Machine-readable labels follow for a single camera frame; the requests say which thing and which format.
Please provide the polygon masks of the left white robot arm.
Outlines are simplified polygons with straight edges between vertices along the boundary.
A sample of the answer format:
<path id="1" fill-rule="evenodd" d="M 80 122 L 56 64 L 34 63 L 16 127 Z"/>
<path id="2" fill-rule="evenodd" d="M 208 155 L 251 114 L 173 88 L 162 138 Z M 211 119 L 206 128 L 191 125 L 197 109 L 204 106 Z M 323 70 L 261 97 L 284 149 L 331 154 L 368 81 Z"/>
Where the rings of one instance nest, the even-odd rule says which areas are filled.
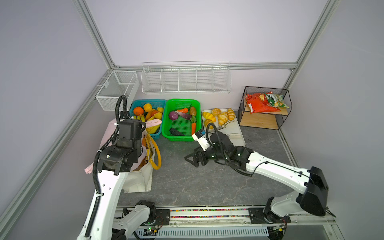
<path id="1" fill-rule="evenodd" d="M 136 234 L 142 225 L 156 222 L 156 206 L 151 201 L 139 201 L 134 209 L 114 226 L 114 217 L 119 197 L 132 166 L 139 162 L 145 152 L 143 141 L 147 143 L 147 159 L 153 163 L 155 156 L 160 156 L 154 139 L 146 131 L 146 123 L 129 118 L 123 110 L 124 119 L 120 118 L 120 106 L 127 107 L 127 97 L 118 98 L 115 108 L 116 128 L 112 135 L 97 151 L 92 177 L 95 193 L 85 224 L 78 236 L 79 240 L 126 240 Z"/>

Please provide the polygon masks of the white canvas tote bag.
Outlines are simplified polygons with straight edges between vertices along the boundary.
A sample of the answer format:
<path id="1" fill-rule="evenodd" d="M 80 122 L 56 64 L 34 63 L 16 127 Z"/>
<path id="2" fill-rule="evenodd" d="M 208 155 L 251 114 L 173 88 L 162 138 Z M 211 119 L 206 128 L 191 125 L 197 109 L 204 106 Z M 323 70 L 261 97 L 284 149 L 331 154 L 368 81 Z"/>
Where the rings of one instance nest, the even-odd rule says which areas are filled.
<path id="1" fill-rule="evenodd" d="M 152 136 L 144 131 L 139 160 L 133 164 L 133 171 L 124 181 L 123 191 L 125 193 L 149 192 L 152 188 L 153 170 L 159 170 L 161 166 L 162 157 L 159 147 Z"/>

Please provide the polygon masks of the pink plastic grocery bag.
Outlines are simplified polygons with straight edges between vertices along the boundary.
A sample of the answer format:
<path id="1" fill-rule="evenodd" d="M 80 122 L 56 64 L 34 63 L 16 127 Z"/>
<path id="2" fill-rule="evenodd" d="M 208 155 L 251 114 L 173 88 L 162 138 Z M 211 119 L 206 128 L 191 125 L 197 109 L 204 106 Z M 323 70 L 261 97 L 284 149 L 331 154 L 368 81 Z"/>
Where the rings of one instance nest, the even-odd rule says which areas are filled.
<path id="1" fill-rule="evenodd" d="M 101 140 L 100 148 L 103 146 L 103 144 L 109 139 L 109 137 L 113 134 L 113 132 L 116 129 L 116 120 L 112 120 L 109 122 L 108 127 L 104 133 L 104 136 Z M 160 124 L 162 123 L 161 120 L 151 120 L 150 121 L 150 127 L 159 127 Z M 142 139 L 143 143 L 143 152 L 141 153 L 141 156 L 139 157 L 138 163 L 133 164 L 132 170 L 133 171 L 139 171 L 142 166 L 144 166 L 148 161 L 146 160 L 147 158 L 147 147 L 146 144 L 144 143 L 144 139 Z M 93 164 L 90 164 L 87 168 L 85 168 L 85 173 L 86 174 L 91 174 L 93 171 Z"/>

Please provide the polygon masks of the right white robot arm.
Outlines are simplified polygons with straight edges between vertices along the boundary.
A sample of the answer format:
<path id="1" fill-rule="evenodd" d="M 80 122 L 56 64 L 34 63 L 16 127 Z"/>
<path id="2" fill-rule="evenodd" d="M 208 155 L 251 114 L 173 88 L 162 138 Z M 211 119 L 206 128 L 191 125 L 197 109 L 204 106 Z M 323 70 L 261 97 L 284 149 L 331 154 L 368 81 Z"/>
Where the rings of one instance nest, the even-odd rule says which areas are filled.
<path id="1" fill-rule="evenodd" d="M 258 152 L 235 146 L 230 138 L 208 124 L 205 130 L 193 134 L 199 147 L 185 157 L 194 167 L 205 166 L 210 161 L 228 166 L 235 172 L 252 177 L 259 174 L 290 187 L 293 191 L 281 197 L 270 197 L 262 210 L 251 210 L 257 223 L 287 223 L 290 214 L 306 212 L 324 217 L 332 212 L 327 206 L 329 185 L 324 173 L 317 167 L 309 170 L 283 164 Z"/>

